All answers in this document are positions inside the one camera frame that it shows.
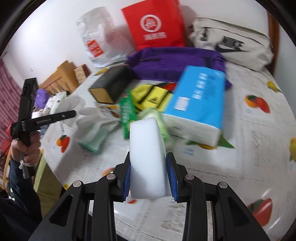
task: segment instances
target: red shopping bag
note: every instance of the red shopping bag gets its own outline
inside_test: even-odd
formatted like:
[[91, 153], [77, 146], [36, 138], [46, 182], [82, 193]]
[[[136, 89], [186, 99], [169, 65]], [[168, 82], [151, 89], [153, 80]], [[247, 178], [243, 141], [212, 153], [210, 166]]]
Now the red shopping bag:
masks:
[[122, 9], [137, 50], [184, 47], [184, 22], [177, 0], [145, 0]]

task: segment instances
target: barcode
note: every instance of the barcode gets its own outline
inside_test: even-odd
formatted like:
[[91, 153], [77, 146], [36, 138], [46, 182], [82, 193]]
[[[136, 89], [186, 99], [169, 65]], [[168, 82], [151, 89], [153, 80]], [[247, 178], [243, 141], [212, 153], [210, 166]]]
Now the barcode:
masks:
[[186, 97], [178, 97], [177, 102], [174, 106], [175, 110], [181, 110], [181, 111], [186, 111], [188, 104], [189, 104], [190, 98]]

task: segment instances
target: blue tissue package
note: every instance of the blue tissue package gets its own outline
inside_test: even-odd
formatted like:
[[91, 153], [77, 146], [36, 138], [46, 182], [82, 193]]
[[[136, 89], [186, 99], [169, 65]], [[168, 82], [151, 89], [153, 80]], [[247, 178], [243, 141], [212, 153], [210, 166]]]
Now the blue tissue package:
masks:
[[216, 146], [222, 128], [225, 73], [187, 66], [163, 112], [171, 134]]

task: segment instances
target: swoosh logo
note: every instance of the swoosh logo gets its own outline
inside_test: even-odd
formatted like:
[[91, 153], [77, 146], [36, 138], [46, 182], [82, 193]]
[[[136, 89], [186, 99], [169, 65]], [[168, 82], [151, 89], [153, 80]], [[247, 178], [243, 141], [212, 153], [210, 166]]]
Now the swoosh logo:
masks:
[[250, 52], [250, 51], [241, 50], [241, 49], [223, 49], [219, 46], [219, 44], [216, 45], [215, 50], [218, 51], [219, 53]]

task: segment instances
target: circular logo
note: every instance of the circular logo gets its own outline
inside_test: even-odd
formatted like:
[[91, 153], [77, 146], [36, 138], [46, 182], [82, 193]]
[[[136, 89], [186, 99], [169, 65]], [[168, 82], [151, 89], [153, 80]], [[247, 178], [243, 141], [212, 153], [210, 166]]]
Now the circular logo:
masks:
[[140, 20], [140, 26], [146, 32], [156, 32], [161, 28], [161, 20], [155, 15], [145, 15]]

